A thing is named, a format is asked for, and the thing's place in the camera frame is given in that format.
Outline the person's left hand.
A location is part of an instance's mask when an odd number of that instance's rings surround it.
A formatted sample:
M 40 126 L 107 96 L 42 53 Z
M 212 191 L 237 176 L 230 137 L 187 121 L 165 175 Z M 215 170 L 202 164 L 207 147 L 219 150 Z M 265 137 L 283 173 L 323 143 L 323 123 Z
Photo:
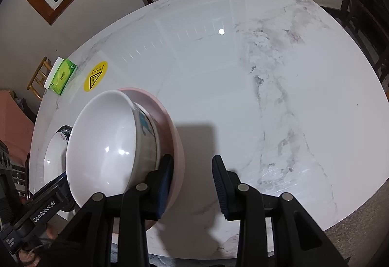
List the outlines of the person's left hand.
M 21 266 L 36 267 L 40 263 L 41 257 L 35 252 L 35 249 L 24 250 L 18 252 L 18 261 Z

